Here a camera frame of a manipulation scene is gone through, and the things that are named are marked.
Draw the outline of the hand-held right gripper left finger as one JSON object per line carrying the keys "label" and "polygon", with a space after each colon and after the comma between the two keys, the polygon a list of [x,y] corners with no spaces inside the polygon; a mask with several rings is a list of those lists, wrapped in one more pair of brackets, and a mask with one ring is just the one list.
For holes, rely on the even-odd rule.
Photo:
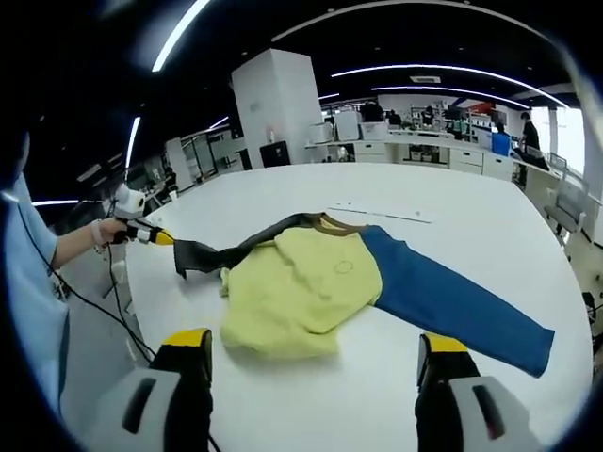
{"label": "hand-held right gripper left finger", "polygon": [[207,451],[213,411],[212,333],[179,331],[151,363],[99,399],[85,435],[88,451]]}

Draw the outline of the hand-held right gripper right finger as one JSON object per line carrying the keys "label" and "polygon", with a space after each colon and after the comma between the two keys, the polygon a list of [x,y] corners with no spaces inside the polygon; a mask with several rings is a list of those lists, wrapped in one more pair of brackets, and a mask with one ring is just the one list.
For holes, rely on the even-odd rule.
{"label": "hand-held right gripper right finger", "polygon": [[504,385],[480,374],[468,348],[420,335],[416,432],[420,451],[540,451],[527,409]]}

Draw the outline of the person's left hand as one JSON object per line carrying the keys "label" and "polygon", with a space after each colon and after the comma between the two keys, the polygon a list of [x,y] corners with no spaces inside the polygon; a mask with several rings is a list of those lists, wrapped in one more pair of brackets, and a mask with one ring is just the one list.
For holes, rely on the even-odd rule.
{"label": "person's left hand", "polygon": [[105,248],[112,243],[117,233],[125,232],[126,225],[115,218],[95,219],[90,224],[93,245]]}

